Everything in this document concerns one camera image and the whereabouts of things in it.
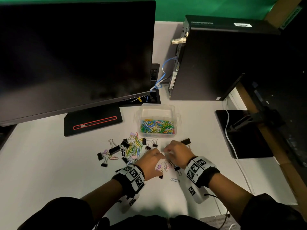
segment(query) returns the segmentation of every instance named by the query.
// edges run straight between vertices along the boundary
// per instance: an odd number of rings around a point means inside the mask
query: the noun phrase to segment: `person's left hand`
[[[165,156],[159,152],[157,148],[148,150],[135,165],[140,166],[144,172],[145,181],[163,175],[162,172],[155,170],[155,167],[160,159],[165,159]]]

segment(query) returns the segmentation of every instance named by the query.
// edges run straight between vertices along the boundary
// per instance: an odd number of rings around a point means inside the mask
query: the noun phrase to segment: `hand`
[[[136,163],[135,165],[140,166],[144,172],[145,181],[163,175],[162,172],[155,169],[158,161],[165,159],[165,156],[159,152],[157,148],[148,150]]]
[[[181,169],[185,169],[189,160],[195,157],[194,153],[192,153],[187,146],[175,140],[172,140],[171,143],[165,147],[164,152],[167,153],[166,156]]]

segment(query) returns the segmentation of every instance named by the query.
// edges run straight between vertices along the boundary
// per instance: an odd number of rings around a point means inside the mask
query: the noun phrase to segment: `person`
[[[253,196],[222,175],[210,161],[204,157],[196,157],[183,143],[173,140],[164,152],[172,163],[185,169],[185,173],[190,168],[196,170],[195,166],[199,167],[201,171],[195,174],[201,175],[197,181],[195,178],[191,180],[198,187],[203,185],[210,188],[240,224],[241,229],[307,229],[307,223],[299,212],[277,203],[267,194]],[[156,148],[149,150],[133,166],[126,166],[109,182],[81,199],[60,197],[50,201],[18,229],[87,230],[95,226],[96,229],[216,229],[184,215],[175,218],[136,215],[111,226],[109,219],[103,218],[121,197],[133,197],[144,186],[144,181],[160,176],[162,173],[155,166],[165,156]]]

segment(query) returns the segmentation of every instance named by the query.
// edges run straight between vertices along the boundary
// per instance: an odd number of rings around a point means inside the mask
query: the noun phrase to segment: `black computer case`
[[[269,66],[280,34],[268,22],[186,15],[169,82],[170,100],[224,100],[241,77]]]

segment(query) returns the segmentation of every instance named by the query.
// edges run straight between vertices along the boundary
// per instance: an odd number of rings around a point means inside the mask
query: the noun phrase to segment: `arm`
[[[185,169],[196,156],[184,144],[172,141],[165,147],[166,157]],[[304,229],[307,224],[294,209],[277,203],[267,194],[253,196],[220,174],[214,165],[199,176],[196,185],[210,188],[242,229]]]
[[[155,170],[158,161],[165,158],[157,149],[147,151],[135,164],[142,170],[145,181],[160,176]],[[125,195],[127,187],[116,179],[85,195],[81,199],[61,197],[47,203],[18,229],[92,229],[104,214]]]

